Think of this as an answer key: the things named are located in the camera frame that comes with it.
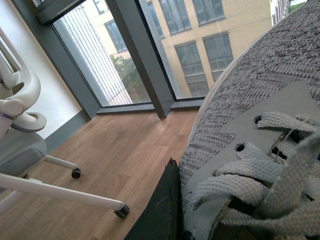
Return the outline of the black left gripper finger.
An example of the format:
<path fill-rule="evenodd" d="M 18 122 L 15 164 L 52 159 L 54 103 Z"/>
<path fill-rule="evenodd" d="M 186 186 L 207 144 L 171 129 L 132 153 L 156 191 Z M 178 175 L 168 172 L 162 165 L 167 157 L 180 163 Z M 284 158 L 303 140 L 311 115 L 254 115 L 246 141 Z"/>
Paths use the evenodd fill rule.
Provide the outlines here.
<path fill-rule="evenodd" d="M 126 240 L 177 240 L 180 231 L 181 186 L 177 162 L 170 159 Z"/>

